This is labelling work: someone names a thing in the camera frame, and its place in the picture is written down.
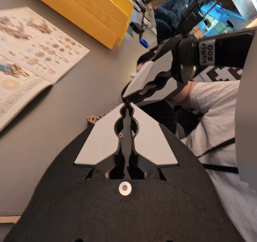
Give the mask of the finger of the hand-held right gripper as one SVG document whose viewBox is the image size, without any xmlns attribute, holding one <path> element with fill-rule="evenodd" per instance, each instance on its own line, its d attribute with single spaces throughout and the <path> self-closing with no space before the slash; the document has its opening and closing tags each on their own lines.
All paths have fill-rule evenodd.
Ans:
<svg viewBox="0 0 257 242">
<path fill-rule="evenodd" d="M 141 92 L 149 82 L 153 82 L 156 79 L 158 74 L 167 73 L 172 67 L 172 62 L 173 55 L 171 50 L 157 60 L 147 61 L 128 85 L 123 98 L 125 99 L 137 92 Z"/>
<path fill-rule="evenodd" d="M 143 90 L 143 92 L 145 93 L 140 93 L 140 95 L 142 94 L 143 99 L 141 99 L 138 104 L 151 104 L 162 101 L 177 88 L 177 81 L 172 77 L 168 79 L 166 84 L 160 89 L 158 89 L 157 86 L 153 87 L 153 85 L 147 85 L 146 88 Z"/>
</svg>

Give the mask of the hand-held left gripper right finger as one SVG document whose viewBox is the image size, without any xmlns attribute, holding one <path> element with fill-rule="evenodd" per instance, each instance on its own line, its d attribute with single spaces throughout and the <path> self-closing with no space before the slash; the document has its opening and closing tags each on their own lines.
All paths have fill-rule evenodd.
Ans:
<svg viewBox="0 0 257 242">
<path fill-rule="evenodd" d="M 160 124 L 134 103 L 129 103 L 131 119 L 131 154 L 129 175 L 131 179 L 144 179 L 151 170 L 178 167 Z"/>
</svg>

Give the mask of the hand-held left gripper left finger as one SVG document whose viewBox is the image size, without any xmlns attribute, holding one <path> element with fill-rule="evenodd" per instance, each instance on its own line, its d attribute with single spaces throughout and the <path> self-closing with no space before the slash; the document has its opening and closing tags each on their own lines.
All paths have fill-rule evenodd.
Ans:
<svg viewBox="0 0 257 242">
<path fill-rule="evenodd" d="M 122 103 L 93 125 L 74 161 L 76 166 L 108 173 L 110 179 L 124 178 L 125 158 L 119 133 L 124 128 L 126 110 L 126 104 Z"/>
</svg>

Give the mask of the small wooden gear assembly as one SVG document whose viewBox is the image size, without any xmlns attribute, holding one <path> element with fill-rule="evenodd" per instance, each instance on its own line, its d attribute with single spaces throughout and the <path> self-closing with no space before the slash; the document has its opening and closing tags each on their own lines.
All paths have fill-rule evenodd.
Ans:
<svg viewBox="0 0 257 242">
<path fill-rule="evenodd" d="M 96 122 L 98 122 L 100 119 L 102 119 L 106 114 L 99 114 L 99 115 L 90 115 L 87 118 L 87 124 L 91 125 L 91 124 L 95 124 Z"/>
</svg>

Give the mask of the person's right forearm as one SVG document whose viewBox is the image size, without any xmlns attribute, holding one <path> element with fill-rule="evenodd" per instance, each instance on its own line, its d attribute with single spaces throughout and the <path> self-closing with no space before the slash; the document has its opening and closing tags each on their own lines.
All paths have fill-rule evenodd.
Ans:
<svg viewBox="0 0 257 242">
<path fill-rule="evenodd" d="M 179 92 L 176 96 L 171 98 L 172 102 L 182 107 L 191 108 L 191 104 L 190 104 L 191 92 L 198 83 L 199 82 L 189 81 L 187 85 L 181 90 L 181 92 Z"/>
</svg>

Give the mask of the laser-cut wooden parts sheet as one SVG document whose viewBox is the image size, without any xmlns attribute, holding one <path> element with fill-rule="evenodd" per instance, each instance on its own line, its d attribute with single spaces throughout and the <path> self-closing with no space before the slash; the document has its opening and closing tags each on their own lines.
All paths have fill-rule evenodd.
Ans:
<svg viewBox="0 0 257 242">
<path fill-rule="evenodd" d="M 0 224 L 16 224 L 21 216 L 0 216 Z"/>
</svg>

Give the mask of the black quilted pad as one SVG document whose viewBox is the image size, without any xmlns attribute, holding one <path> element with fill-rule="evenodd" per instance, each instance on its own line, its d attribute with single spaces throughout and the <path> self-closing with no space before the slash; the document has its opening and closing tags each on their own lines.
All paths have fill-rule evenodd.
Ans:
<svg viewBox="0 0 257 242">
<path fill-rule="evenodd" d="M 163 124 L 173 134 L 177 130 L 177 116 L 173 108 L 164 100 L 140 107 L 146 114 Z"/>
</svg>

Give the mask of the framed marker sign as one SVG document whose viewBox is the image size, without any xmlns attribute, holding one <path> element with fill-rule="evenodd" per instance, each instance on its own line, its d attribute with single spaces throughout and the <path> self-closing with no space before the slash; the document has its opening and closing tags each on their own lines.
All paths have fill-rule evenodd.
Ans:
<svg viewBox="0 0 257 242">
<path fill-rule="evenodd" d="M 194 82 L 217 82 L 217 81 L 236 81 L 240 80 L 243 70 L 235 67 L 214 67 L 208 66 L 197 74 L 192 81 Z"/>
</svg>

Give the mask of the yellow plastic bin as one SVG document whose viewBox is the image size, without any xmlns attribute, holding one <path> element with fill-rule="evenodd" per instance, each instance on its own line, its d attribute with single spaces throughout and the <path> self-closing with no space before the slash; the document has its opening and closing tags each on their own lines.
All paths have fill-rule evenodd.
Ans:
<svg viewBox="0 0 257 242">
<path fill-rule="evenodd" d="M 131 0 L 40 0 L 109 49 L 128 29 Z"/>
</svg>

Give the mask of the open instruction booklet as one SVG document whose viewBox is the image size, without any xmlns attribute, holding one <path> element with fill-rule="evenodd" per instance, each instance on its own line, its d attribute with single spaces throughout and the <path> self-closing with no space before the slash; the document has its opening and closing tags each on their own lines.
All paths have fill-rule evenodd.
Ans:
<svg viewBox="0 0 257 242">
<path fill-rule="evenodd" d="M 0 131 L 90 52 L 29 7 L 0 11 Z"/>
</svg>

